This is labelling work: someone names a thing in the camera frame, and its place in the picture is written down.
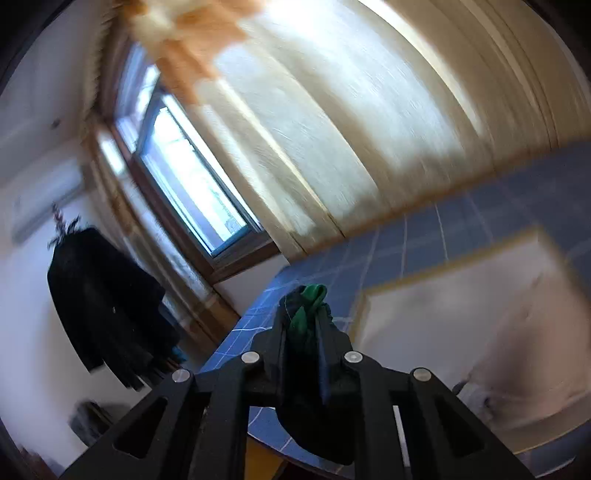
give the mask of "hanging coat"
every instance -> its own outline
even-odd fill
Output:
[[[47,281],[61,323],[88,371],[104,363],[139,390],[173,370],[179,334],[164,288],[95,228],[64,236]]]

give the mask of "blue tile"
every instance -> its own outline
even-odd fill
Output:
[[[588,252],[573,260],[573,267],[579,274],[587,292],[591,293],[591,252]]]
[[[262,305],[271,307],[277,306],[281,298],[287,295],[291,290],[293,290],[293,288],[288,286],[276,288],[275,290],[270,291],[269,295],[267,295],[267,298],[262,302]]]
[[[542,181],[553,180],[564,174],[568,163],[568,160],[565,162],[565,157],[548,155],[533,162],[528,167],[528,171]]]
[[[309,277],[310,275],[315,274],[323,259],[324,252],[321,252],[320,254],[311,255],[294,263],[292,280],[298,280],[299,278]]]
[[[306,465],[310,465],[314,468],[320,469],[320,470],[324,470],[327,472],[336,472],[340,465],[331,462],[329,460],[325,460],[321,457],[318,457],[310,452],[308,452],[307,450],[304,450],[302,447],[300,447],[295,440],[292,440],[284,449],[282,452],[284,455],[287,455],[291,458],[294,458],[296,460],[299,460],[302,463],[305,463]]]
[[[469,194],[481,212],[494,210],[509,204],[509,199],[495,181],[480,185],[470,190]]]
[[[239,335],[240,331],[232,330],[230,333],[228,333],[228,336],[224,338],[224,341],[218,347],[217,351],[220,353],[226,353],[230,348],[231,344],[233,344],[236,341]]]
[[[400,276],[401,264],[402,252],[380,257],[374,256],[369,264],[363,287],[373,287],[397,279]]]
[[[272,408],[263,408],[258,418],[248,427],[248,433],[271,448],[279,450],[290,438]]]
[[[205,362],[205,365],[203,365],[199,373],[209,372],[210,370],[215,369],[216,365],[223,357],[224,355],[222,355],[221,353],[214,352],[214,354],[211,357],[209,357],[207,362]]]
[[[489,245],[489,239],[486,236],[482,225],[471,223],[454,231],[451,235],[446,235],[445,243],[447,248],[447,257],[449,260],[470,254],[474,250]]]
[[[302,283],[302,285],[310,285],[312,283],[319,283],[321,285],[325,285],[328,287],[329,285],[331,285],[333,280],[336,278],[336,275],[337,275],[336,271],[332,271],[329,273],[320,272],[316,275],[313,275],[312,277],[303,278],[301,283]]]
[[[543,222],[545,219],[556,219],[556,221],[569,221],[574,216],[572,203],[566,202],[561,196],[551,195],[528,205],[528,210],[533,217]]]
[[[365,263],[357,264],[352,267],[343,268],[337,273],[331,290],[336,290],[341,294],[354,294],[361,284],[361,275],[365,270]]]
[[[407,248],[404,260],[404,276],[435,267],[445,262],[441,238],[420,247]]]
[[[371,249],[375,235],[376,231],[372,230],[370,232],[364,233],[363,235],[355,236],[349,240],[349,252],[345,258],[345,263],[351,263],[352,261],[358,260],[362,257],[367,257],[369,255],[369,250]]]
[[[434,206],[426,207],[407,217],[407,241],[436,235],[440,230],[439,218]]]
[[[322,263],[322,269],[330,270],[338,267],[345,259],[348,246],[349,244],[347,242],[341,242],[327,250],[324,262]]]
[[[248,410],[248,423],[251,423],[261,412],[262,407],[250,407]]]
[[[500,181],[515,197],[530,197],[540,194],[540,182],[537,176],[527,169],[503,176]]]
[[[390,248],[402,248],[403,243],[404,218],[382,225],[375,244],[375,251],[380,252]]]
[[[251,308],[258,308],[259,306],[263,305],[266,301],[266,299],[269,297],[269,295],[271,295],[272,291],[271,290],[265,290],[263,291],[257,298],[255,301],[252,302]]]
[[[485,215],[485,221],[495,240],[514,235],[530,225],[525,216],[516,210],[501,215]]]
[[[264,328],[272,327],[273,322],[275,321],[275,312],[276,312],[276,310],[273,310],[273,312],[271,314],[267,315],[265,317],[265,319],[257,326],[264,327]]]
[[[564,253],[591,238],[591,228],[576,219],[567,222],[561,219],[547,219],[542,222],[542,227]]]
[[[476,215],[465,195],[457,195],[437,203],[443,231],[459,223],[465,223]]]
[[[234,358],[234,357],[231,355],[222,355],[220,360],[218,361],[217,365],[215,365],[214,368],[217,369],[217,368],[223,367],[226,364],[226,362],[229,362],[230,360],[232,360],[232,358]]]
[[[591,422],[581,425],[552,442],[531,451],[530,468],[534,475],[544,475],[578,455],[591,440]]]
[[[329,292],[325,301],[330,306],[330,312],[333,317],[348,317],[355,301],[355,295],[330,295]]]
[[[236,338],[236,341],[230,346],[226,354],[228,355],[239,355],[245,351],[245,348],[250,344],[252,336],[256,332],[254,330],[243,330],[240,335]]]
[[[295,269],[290,265],[283,267],[281,271],[277,275],[275,275],[273,280],[269,282],[267,288],[280,287],[281,285],[290,282],[291,280],[293,280],[295,276],[294,272]]]
[[[254,318],[253,315],[243,315],[242,318],[240,318],[240,320],[238,320],[238,322],[236,323],[234,328],[235,329],[244,328],[245,325],[247,325],[248,323],[251,323],[253,321],[253,318]]]

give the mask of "blue tiled wall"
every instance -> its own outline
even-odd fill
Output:
[[[326,301],[333,316],[344,317],[335,323],[347,330],[350,308],[361,288],[454,260],[533,225],[546,230],[591,286],[590,143],[560,150],[287,267],[248,309],[204,370],[247,350],[253,335],[271,326],[277,301],[299,284],[327,285]],[[339,469],[299,449],[286,437],[274,412],[260,410],[251,412],[250,431],[257,438],[287,455],[297,453],[301,461]],[[351,476],[352,470],[340,473]]]

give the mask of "beige curtain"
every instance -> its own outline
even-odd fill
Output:
[[[132,0],[134,37],[293,258],[591,132],[521,0]]]
[[[90,156],[83,171],[90,185],[97,187],[97,207],[112,227],[109,233],[164,286],[164,304],[196,342],[205,360],[239,316],[179,253],[132,180],[111,133],[92,109],[98,101],[104,74],[101,64],[103,56],[109,54],[106,42],[119,7],[118,0],[103,0],[103,12],[87,56],[80,136]]]
[[[207,358],[232,330],[238,315],[178,252],[131,179],[108,129],[93,117],[87,124],[90,170],[101,203],[109,206],[120,228],[119,239],[166,289],[164,303]]]

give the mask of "window glass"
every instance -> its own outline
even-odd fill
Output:
[[[210,254],[215,255],[248,229],[165,106],[156,116],[143,159]]]
[[[139,87],[138,98],[135,102],[134,109],[131,112],[133,122],[138,131],[142,124],[142,120],[144,119],[146,109],[148,108],[150,98],[152,97],[152,92],[154,91],[154,86],[156,86],[156,81],[159,76],[160,72],[156,65],[150,65],[146,68],[143,81]]]

